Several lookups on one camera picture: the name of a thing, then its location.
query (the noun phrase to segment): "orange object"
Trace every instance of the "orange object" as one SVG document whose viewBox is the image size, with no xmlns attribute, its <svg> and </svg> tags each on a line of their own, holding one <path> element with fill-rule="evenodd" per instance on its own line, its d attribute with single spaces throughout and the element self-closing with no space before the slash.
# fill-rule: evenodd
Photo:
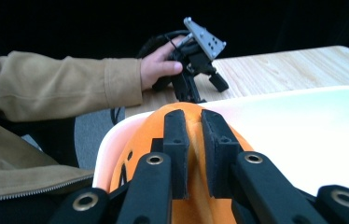
<svg viewBox="0 0 349 224">
<path fill-rule="evenodd" d="M 201 112 L 203 107 L 191 103 L 165 105 L 152 113 L 134 133 L 119 156 L 111 179 L 110 191 L 118 188 L 121 169 L 126 167 L 127 180 L 131 180 L 139 159 L 150 152 L 153 138 L 163 138 L 164 116 L 176 109 L 184 111 L 189 138 L 188 192 L 189 199 L 173 200 L 173 223 L 235 223 L 230 199 L 214 199 L 207 188 L 205 151 Z M 244 150 L 253 150 L 245 139 L 232 129 Z"/>
</svg>

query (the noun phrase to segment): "zipper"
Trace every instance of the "zipper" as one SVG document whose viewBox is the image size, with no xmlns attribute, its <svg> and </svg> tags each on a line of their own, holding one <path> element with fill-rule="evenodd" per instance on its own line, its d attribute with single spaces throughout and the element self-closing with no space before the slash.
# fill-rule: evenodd
<svg viewBox="0 0 349 224">
<path fill-rule="evenodd" d="M 74 185 L 76 183 L 80 183 L 82 181 L 86 181 L 86 180 L 91 179 L 91 178 L 93 178 L 93 174 L 83 176 L 83 177 L 78 178 L 78 179 L 70 180 L 70 181 L 67 181 L 66 183 L 58 184 L 58 185 L 55 185 L 52 187 L 28 190 L 28 191 L 24 191 L 24 192 L 7 194 L 7 195 L 0 195 L 0 201 L 9 200 L 9 199 L 18 199 L 18 198 L 32 196 L 32 195 L 36 195 L 36 194 L 51 192 L 51 191 L 54 191 L 57 189 L 62 189 L 62 188 L 68 187 L 70 185 Z"/>
</svg>

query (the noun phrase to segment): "wooden table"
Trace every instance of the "wooden table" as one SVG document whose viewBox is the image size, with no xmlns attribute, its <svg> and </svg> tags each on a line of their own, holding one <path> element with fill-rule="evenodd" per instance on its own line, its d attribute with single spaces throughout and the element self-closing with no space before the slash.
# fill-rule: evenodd
<svg viewBox="0 0 349 224">
<path fill-rule="evenodd" d="M 349 85 L 349 48 L 334 46 L 292 50 L 237 58 L 217 59 L 213 66 L 230 88 L 217 92 L 208 76 L 195 82 L 202 99 L 208 102 L 279 91 Z M 127 107 L 125 117 L 152 111 L 177 102 L 171 87 L 145 91 L 144 103 Z"/>
</svg>

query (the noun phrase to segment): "white bowl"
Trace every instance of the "white bowl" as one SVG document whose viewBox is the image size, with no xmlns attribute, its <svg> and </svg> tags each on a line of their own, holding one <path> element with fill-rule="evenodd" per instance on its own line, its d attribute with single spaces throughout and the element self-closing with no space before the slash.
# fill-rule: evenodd
<svg viewBox="0 0 349 224">
<path fill-rule="evenodd" d="M 220 113 L 297 188 L 349 188 L 349 87 L 285 91 L 202 104 Z M 152 112 L 111 129 L 99 149 L 93 186 L 109 191 L 121 150 Z"/>
</svg>

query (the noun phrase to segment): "metal bracket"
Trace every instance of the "metal bracket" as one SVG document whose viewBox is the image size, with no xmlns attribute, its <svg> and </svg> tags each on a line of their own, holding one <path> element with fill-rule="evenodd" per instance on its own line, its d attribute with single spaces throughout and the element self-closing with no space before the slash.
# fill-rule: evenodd
<svg viewBox="0 0 349 224">
<path fill-rule="evenodd" d="M 191 17 L 186 17 L 184 19 L 184 24 L 192 33 L 192 37 L 198 42 L 210 61 L 213 61 L 226 47 L 226 42 L 221 41 L 214 35 L 210 34 L 206 28 L 195 23 Z"/>
</svg>

